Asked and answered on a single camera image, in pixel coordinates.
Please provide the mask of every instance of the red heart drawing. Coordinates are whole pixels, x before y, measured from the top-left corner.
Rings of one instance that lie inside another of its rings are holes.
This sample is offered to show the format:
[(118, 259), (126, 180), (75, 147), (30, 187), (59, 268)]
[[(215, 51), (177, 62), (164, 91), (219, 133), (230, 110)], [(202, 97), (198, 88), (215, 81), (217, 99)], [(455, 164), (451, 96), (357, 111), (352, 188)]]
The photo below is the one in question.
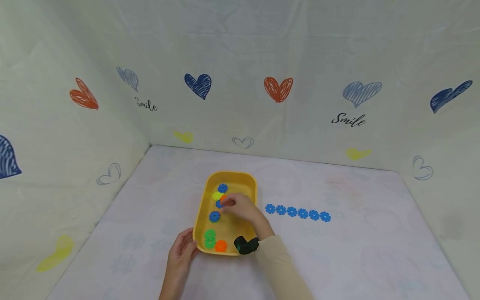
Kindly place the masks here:
[(96, 101), (95, 97), (93, 96), (92, 92), (88, 89), (85, 83), (80, 79), (76, 78), (77, 85), (80, 88), (79, 90), (71, 90), (70, 91), (70, 98), (72, 100), (84, 108), (91, 108), (98, 110), (98, 102)]
[(267, 77), (264, 81), (265, 91), (272, 97), (276, 103), (282, 103), (290, 94), (293, 78), (287, 78), (278, 86), (278, 82), (273, 77)]

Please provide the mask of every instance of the yellow heart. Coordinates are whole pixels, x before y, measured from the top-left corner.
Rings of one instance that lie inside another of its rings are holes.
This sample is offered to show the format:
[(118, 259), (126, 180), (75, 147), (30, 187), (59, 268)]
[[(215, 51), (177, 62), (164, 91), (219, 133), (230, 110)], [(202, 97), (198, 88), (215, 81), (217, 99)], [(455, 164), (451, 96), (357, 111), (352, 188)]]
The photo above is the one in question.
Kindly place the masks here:
[(347, 150), (347, 156), (351, 160), (358, 160), (369, 156), (370, 154), (372, 154), (371, 150), (359, 151), (357, 148), (350, 148)]
[(177, 137), (177, 139), (184, 143), (190, 144), (193, 141), (193, 133), (191, 132), (181, 133), (179, 131), (174, 131), (173, 134)]
[(73, 242), (72, 238), (68, 235), (62, 235), (57, 240), (57, 248), (55, 253), (44, 259), (41, 263), (38, 264), (36, 267), (37, 272), (45, 272), (48, 270), (53, 269), (58, 264), (63, 262), (73, 250), (75, 243)]

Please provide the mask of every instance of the hand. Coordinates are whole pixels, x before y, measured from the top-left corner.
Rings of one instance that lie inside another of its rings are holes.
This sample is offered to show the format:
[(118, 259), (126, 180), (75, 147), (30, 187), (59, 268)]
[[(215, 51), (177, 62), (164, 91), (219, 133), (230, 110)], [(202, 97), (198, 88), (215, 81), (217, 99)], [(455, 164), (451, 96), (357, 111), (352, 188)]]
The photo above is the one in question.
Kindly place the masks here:
[(235, 215), (241, 219), (253, 222), (262, 212), (244, 194), (230, 194), (222, 201), (223, 213)]
[(193, 228), (180, 233), (168, 252), (167, 270), (158, 300), (180, 300), (193, 259), (197, 256), (197, 242)]
[(239, 218), (250, 221), (255, 229), (258, 240), (275, 235), (270, 222), (253, 202), (244, 194), (230, 194), (222, 201), (222, 213), (233, 214)]

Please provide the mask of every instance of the white table surface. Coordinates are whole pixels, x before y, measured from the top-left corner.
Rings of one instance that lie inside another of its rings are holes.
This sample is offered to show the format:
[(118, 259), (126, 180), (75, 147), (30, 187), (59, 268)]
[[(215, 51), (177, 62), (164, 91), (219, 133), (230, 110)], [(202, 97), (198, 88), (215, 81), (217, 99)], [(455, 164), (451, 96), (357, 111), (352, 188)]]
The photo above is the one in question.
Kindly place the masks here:
[[(401, 177), (391, 171), (153, 146), (49, 300), (156, 300), (167, 253), (218, 170), (252, 174), (258, 206), (317, 299), (468, 299)], [(266, 204), (331, 221), (268, 214)], [(184, 300), (274, 299), (253, 255), (201, 253)]]

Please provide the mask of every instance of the plastic gear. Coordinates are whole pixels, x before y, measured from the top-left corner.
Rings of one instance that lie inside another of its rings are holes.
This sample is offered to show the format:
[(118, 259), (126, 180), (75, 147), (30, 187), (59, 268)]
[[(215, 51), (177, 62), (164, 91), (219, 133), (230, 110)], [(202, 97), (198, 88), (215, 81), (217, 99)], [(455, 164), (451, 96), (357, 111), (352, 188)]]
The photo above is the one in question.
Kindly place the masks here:
[(330, 214), (328, 212), (321, 212), (320, 213), (320, 219), (322, 219), (322, 221), (324, 221), (324, 222), (330, 222), (332, 217), (330, 216)]
[(215, 247), (215, 244), (216, 244), (216, 240), (215, 240), (215, 239), (205, 240), (205, 248), (207, 248), (208, 250), (210, 250), (210, 249), (212, 249), (213, 247)]
[(304, 208), (298, 210), (299, 217), (302, 219), (308, 218), (308, 211)]
[(209, 230), (205, 231), (205, 233), (204, 233), (204, 238), (206, 240), (215, 239), (215, 237), (216, 237), (216, 232), (213, 229), (209, 229)]
[(228, 191), (228, 186), (226, 184), (222, 183), (218, 186), (218, 191), (222, 194), (226, 193)]
[(220, 198), (222, 198), (222, 196), (223, 196), (223, 193), (215, 192), (215, 193), (212, 194), (212, 199), (214, 201), (217, 201), (217, 200), (220, 200)]
[(227, 251), (227, 242), (224, 240), (219, 240), (215, 244), (215, 251), (217, 252), (226, 252)]
[(215, 210), (210, 213), (210, 216), (208, 218), (210, 219), (210, 222), (216, 223), (220, 220), (220, 213)]
[(310, 219), (312, 219), (313, 221), (318, 221), (318, 219), (320, 219), (320, 215), (318, 214), (318, 212), (314, 209), (312, 209), (311, 211), (308, 212), (308, 215), (310, 217)]
[(275, 213), (275, 205), (273, 204), (267, 204), (265, 206), (265, 211), (268, 212), (269, 214)]
[(287, 214), (289, 216), (297, 216), (297, 209), (293, 206), (290, 206), (289, 208), (287, 208)]
[(218, 209), (220, 209), (220, 208), (222, 208), (224, 205), (222, 205), (221, 200), (217, 200), (217, 201), (215, 201), (215, 206), (216, 206)]
[(285, 213), (287, 213), (287, 209), (283, 205), (279, 205), (276, 207), (276, 213), (283, 216)]

